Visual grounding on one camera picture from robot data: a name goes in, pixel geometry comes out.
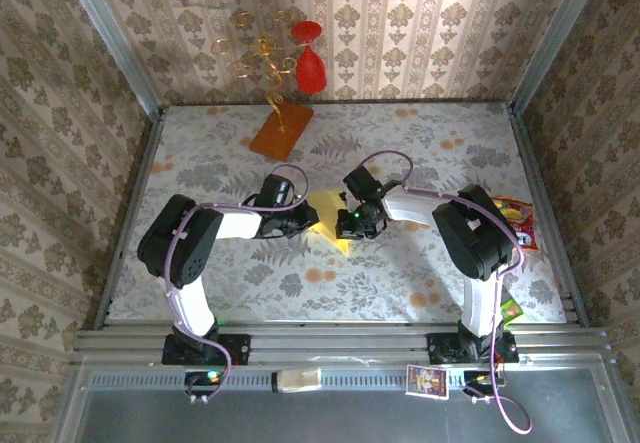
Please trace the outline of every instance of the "damask wallpaper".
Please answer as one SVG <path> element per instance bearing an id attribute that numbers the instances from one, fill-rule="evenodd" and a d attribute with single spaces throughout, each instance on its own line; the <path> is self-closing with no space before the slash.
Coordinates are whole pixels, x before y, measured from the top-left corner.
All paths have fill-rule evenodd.
<path id="1" fill-rule="evenodd" d="M 0 0 L 0 440 L 43 441 L 146 117 L 78 0 Z"/>
<path id="2" fill-rule="evenodd" d="M 640 0 L 589 0 L 525 121 L 591 320 L 640 414 Z"/>
<path id="3" fill-rule="evenodd" d="M 237 80 L 227 65 L 261 29 L 288 42 L 278 10 L 324 28 L 314 46 L 329 84 L 315 101 L 508 100 L 560 0 L 107 1 L 162 102 L 186 105 L 264 101 L 262 72 Z M 219 38 L 228 55 L 212 55 Z"/>

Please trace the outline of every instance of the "trading card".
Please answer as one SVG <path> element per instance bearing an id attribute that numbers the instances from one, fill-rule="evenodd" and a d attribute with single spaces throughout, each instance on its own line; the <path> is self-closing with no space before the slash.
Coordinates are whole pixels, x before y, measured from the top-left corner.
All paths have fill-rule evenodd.
<path id="1" fill-rule="evenodd" d="M 447 370 L 407 365 L 407 395 L 449 399 Z"/>

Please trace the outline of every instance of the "orange wooden block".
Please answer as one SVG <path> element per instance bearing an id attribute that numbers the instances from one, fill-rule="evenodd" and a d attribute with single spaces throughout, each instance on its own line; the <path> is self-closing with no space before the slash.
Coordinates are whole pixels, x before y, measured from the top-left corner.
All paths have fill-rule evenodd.
<path id="1" fill-rule="evenodd" d="M 284 131 L 275 110 L 269 115 L 256 137 L 249 145 L 255 153 L 275 160 L 287 161 L 302 132 L 313 116 L 313 110 L 306 106 L 283 101 L 280 104 Z"/>

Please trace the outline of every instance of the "purple cable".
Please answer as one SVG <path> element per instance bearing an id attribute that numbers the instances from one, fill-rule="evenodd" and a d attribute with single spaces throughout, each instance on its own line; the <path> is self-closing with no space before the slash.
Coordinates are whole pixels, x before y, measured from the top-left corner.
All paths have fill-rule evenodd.
<path id="1" fill-rule="evenodd" d="M 231 366 L 232 366 L 231 355 L 229 354 L 229 352 L 227 351 L 227 349 L 224 346 L 220 345 L 219 343 L 216 343 L 215 341 L 205 340 L 204 338 L 201 338 L 200 336 L 195 335 L 189 328 L 187 328 L 184 325 L 184 322 L 182 321 L 182 319 L 180 317 L 180 311 L 178 311 L 178 309 L 176 308 L 176 302 L 173 300 L 175 286 L 173 285 L 173 283 L 171 283 L 171 260 L 173 259 L 173 254 L 176 251 L 176 246 L 178 246 L 178 241 L 180 240 L 180 235 L 182 235 L 182 232 L 187 227 L 187 224 L 189 223 L 189 220 L 191 220 L 191 218 L 193 218 L 193 215 L 198 210 L 201 210 L 201 209 L 204 209 L 204 208 L 212 208 L 212 209 L 224 208 L 224 209 L 232 209 L 232 210 L 240 209 L 240 210 L 249 210 L 249 211 L 278 212 L 278 211 L 288 211 L 288 210 L 291 210 L 292 208 L 295 208 L 296 206 L 302 204 L 302 202 L 309 195 L 309 178 L 307 177 L 307 174 L 299 166 L 290 165 L 288 163 L 283 163 L 281 165 L 276 166 L 271 173 L 275 172 L 276 170 L 278 170 L 280 168 L 293 168 L 294 170 L 299 171 L 302 174 L 302 177 L 304 178 L 304 182 L 305 182 L 306 186 L 305 186 L 305 191 L 302 194 L 302 196 L 300 196 L 300 198 L 296 199 L 291 204 L 284 205 L 284 206 L 279 206 L 279 207 L 276 207 L 276 208 L 260 207 L 260 206 L 248 206 L 248 205 L 233 205 L 233 204 L 230 204 L 230 203 L 201 203 L 201 204 L 196 205 L 193 208 L 191 208 L 191 210 L 189 210 L 187 212 L 187 214 L 184 216 L 184 218 L 182 218 L 182 221 L 178 225 L 178 228 L 176 229 L 176 232 L 173 235 L 173 238 L 171 239 L 171 243 L 169 244 L 169 249 L 167 250 L 167 257 L 164 260 L 164 273 L 163 273 L 163 276 L 164 276 L 164 281 L 165 281 L 165 290 L 166 290 L 167 300 L 168 300 L 168 303 L 169 303 L 169 309 L 170 309 L 171 313 L 173 314 L 174 320 L 177 322 L 177 326 L 180 328 L 180 331 L 182 331 L 188 337 L 193 338 L 194 340 L 196 340 L 199 343 L 212 346 L 215 349 L 217 349 L 218 351 L 220 351 L 220 353 L 222 353 L 224 355 L 225 360 L 226 360 L 226 367 L 225 367 L 224 375 L 223 375 L 222 379 L 220 380 L 220 384 L 218 385 L 218 388 L 216 388 L 214 391 L 212 391 L 209 395 L 203 397 L 202 401 L 204 403 L 207 403 L 214 396 L 216 396 L 218 394 L 218 392 L 220 391 L 220 389 L 226 383 L 227 378 L 229 377 L 229 373 L 231 373 Z"/>
<path id="2" fill-rule="evenodd" d="M 529 417 L 529 414 L 527 413 L 527 411 L 525 410 L 524 406 L 522 406 L 520 403 L 518 403 L 517 401 L 511 399 L 511 398 L 507 398 L 505 396 L 500 396 L 500 394 L 498 393 L 498 384 L 496 383 L 496 375 L 495 375 L 495 350 L 496 350 L 496 331 L 497 331 L 497 321 L 496 318 L 498 316 L 498 312 L 500 311 L 500 294 L 499 294 L 499 290 L 500 290 L 500 285 L 498 284 L 498 280 L 500 278 L 502 278 L 505 274 L 515 271 L 517 269 L 519 269 L 522 264 L 524 263 L 524 250 L 522 249 L 522 246 L 520 245 L 520 242 L 518 241 L 518 239 L 515 237 L 515 235 L 512 232 L 512 229 L 507 227 L 507 225 L 505 225 L 502 221 L 500 221 L 499 218 L 496 218 L 490 211 L 488 211 L 486 208 L 483 208 L 482 206 L 469 201 L 465 198 L 462 198 L 458 195 L 451 195 L 448 193 L 440 193 L 438 191 L 432 191 L 432 190 L 420 190 L 420 189 L 408 189 L 406 187 L 406 182 L 409 179 L 409 176 L 411 176 L 411 172 L 413 171 L 413 160 L 411 159 L 411 157 L 405 153 L 402 153 L 401 151 L 398 150 L 381 150 L 381 151 L 377 151 L 369 156 L 367 156 L 364 160 L 362 160 L 362 162 L 358 165 L 358 167 L 364 165 L 367 161 L 369 161 L 371 158 L 381 155 L 381 154 L 386 154 L 386 153 L 391 153 L 394 155 L 398 155 L 403 157 L 405 160 L 407 160 L 409 162 L 409 170 L 405 173 L 405 175 L 402 178 L 402 187 L 404 188 L 404 190 L 407 193 L 413 194 L 413 195 L 418 195 L 418 196 L 426 196 L 429 198 L 435 198 L 435 199 L 448 199 L 448 200 L 453 200 L 456 201 L 458 203 L 461 203 L 471 209 L 476 210 L 477 212 L 479 212 L 480 214 L 486 216 L 487 218 L 489 218 L 489 220 L 491 220 L 492 223 L 494 223 L 498 228 L 500 228 L 500 230 L 507 236 L 507 238 L 509 238 L 509 241 L 511 241 L 511 243 L 513 243 L 513 246 L 515 246 L 516 250 L 518 251 L 518 261 L 514 264 L 512 264 L 511 266 L 507 267 L 505 270 L 499 271 L 498 273 L 496 273 L 496 291 L 495 291 L 495 304 L 494 304 L 494 308 L 493 308 L 493 322 L 491 325 L 491 355 L 489 356 L 489 362 L 491 365 L 491 388 L 493 390 L 493 394 L 495 396 L 495 400 L 496 403 L 498 404 L 498 409 L 500 410 L 500 413 L 502 414 L 502 418 L 504 419 L 504 421 L 507 423 L 507 425 L 509 425 L 509 427 L 515 431 L 516 433 L 520 434 L 520 435 L 527 435 L 529 433 L 531 433 L 531 430 L 533 428 L 533 422 L 531 421 L 531 418 Z M 509 416 L 507 415 L 507 413 L 504 410 L 504 407 L 502 406 L 502 399 L 504 399 L 505 401 L 510 401 L 511 403 L 515 404 L 518 408 L 520 408 L 520 410 L 524 413 L 527 421 L 528 421 L 528 427 L 523 430 L 521 428 L 518 428 L 509 418 Z"/>

